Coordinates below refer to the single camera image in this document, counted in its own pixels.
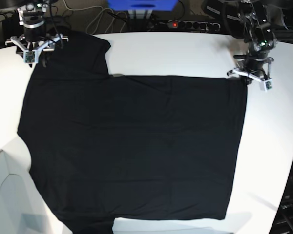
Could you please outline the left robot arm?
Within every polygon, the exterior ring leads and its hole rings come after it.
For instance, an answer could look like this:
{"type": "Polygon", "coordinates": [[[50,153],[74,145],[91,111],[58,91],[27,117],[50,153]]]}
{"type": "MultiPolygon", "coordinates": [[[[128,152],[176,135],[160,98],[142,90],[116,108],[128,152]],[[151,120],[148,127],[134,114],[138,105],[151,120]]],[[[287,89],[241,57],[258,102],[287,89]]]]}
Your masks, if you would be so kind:
{"type": "Polygon", "coordinates": [[[234,55],[238,60],[237,67],[227,72],[228,78],[240,77],[246,85],[257,81],[263,91],[272,88],[270,77],[271,63],[270,50],[274,49],[277,41],[266,7],[258,0],[225,0],[221,11],[223,23],[227,32],[236,39],[242,39],[248,45],[245,54],[234,55]],[[237,16],[243,29],[239,34],[234,33],[228,23],[227,6],[229,3],[237,4],[237,16]]]}

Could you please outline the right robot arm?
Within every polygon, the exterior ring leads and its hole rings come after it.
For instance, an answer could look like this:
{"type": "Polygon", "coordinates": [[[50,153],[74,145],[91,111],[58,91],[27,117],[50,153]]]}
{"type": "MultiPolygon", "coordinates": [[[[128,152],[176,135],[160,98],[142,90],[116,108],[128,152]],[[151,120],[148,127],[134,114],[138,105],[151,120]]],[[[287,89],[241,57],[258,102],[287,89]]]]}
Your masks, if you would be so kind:
{"type": "Polygon", "coordinates": [[[23,34],[11,36],[5,41],[5,46],[16,46],[16,54],[30,67],[40,60],[46,67],[51,52],[56,47],[62,49],[64,42],[69,41],[68,36],[58,31],[53,15],[48,18],[44,16],[46,12],[52,12],[51,7],[50,0],[31,0],[18,7],[19,25],[23,27],[23,34]]]}

